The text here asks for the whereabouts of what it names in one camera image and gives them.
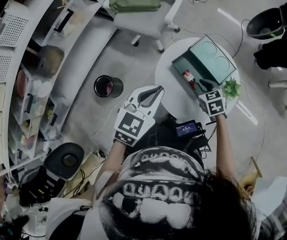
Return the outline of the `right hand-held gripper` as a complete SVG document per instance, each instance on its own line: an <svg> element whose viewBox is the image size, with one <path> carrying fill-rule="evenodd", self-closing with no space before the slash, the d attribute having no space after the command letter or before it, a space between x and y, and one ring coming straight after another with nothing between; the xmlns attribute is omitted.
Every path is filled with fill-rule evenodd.
<svg viewBox="0 0 287 240"><path fill-rule="evenodd" d="M201 109L210 117L226 113L226 99L220 86L209 79L200 79L201 90L204 94L198 96Z"/></svg>

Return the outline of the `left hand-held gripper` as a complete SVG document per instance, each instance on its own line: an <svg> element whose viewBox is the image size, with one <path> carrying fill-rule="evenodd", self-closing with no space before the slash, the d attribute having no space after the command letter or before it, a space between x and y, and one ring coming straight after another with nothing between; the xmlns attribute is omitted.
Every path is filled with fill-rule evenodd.
<svg viewBox="0 0 287 240"><path fill-rule="evenodd" d="M156 123L155 114L164 96L161 85L136 88L117 111L114 140L134 147Z"/></svg>

